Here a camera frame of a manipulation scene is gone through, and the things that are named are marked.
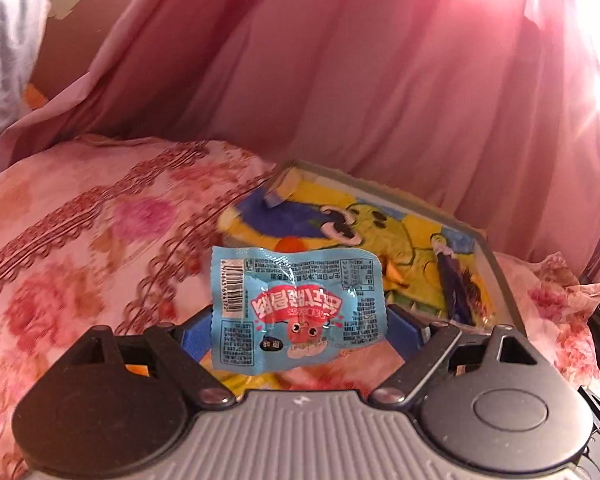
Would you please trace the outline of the grey white pillow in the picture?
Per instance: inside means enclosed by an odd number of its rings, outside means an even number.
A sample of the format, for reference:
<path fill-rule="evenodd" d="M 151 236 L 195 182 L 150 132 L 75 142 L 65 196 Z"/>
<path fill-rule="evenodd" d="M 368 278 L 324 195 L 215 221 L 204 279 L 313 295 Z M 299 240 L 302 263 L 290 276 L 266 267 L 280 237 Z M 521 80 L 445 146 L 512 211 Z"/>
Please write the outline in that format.
<path fill-rule="evenodd" d="M 0 0 L 0 136 L 24 111 L 50 0 Z"/>

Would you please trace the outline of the floral pink bedspread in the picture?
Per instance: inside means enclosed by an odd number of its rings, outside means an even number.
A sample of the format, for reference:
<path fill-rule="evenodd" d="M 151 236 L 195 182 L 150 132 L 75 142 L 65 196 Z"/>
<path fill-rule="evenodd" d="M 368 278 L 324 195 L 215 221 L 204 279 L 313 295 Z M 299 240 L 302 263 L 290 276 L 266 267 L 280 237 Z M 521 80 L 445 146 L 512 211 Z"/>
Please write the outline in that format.
<path fill-rule="evenodd" d="M 90 326 L 137 334 L 210 301 L 221 210 L 272 165 L 221 141 L 86 136 L 0 174 L 0 479 L 18 401 Z"/>

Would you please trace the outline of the light blue snack packet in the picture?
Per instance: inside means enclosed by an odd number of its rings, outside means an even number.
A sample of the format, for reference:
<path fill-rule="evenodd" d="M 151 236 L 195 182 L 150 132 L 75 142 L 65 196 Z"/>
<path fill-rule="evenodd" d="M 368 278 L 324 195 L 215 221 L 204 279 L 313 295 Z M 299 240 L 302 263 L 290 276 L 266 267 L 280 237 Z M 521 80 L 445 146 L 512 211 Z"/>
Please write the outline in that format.
<path fill-rule="evenodd" d="M 215 247 L 211 295 L 211 362 L 235 374 L 322 364 L 387 333 L 381 264 L 363 249 Z"/>

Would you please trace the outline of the pink curtain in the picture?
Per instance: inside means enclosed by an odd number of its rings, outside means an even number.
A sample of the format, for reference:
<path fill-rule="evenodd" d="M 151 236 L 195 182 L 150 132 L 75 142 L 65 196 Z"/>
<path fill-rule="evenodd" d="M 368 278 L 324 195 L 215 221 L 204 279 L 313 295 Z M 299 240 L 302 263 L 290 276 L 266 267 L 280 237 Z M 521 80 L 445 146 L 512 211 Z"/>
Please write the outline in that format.
<path fill-rule="evenodd" d="M 584 0 L 132 0 L 0 140 L 218 139 L 402 188 L 499 252 L 600 281 L 600 63 Z"/>

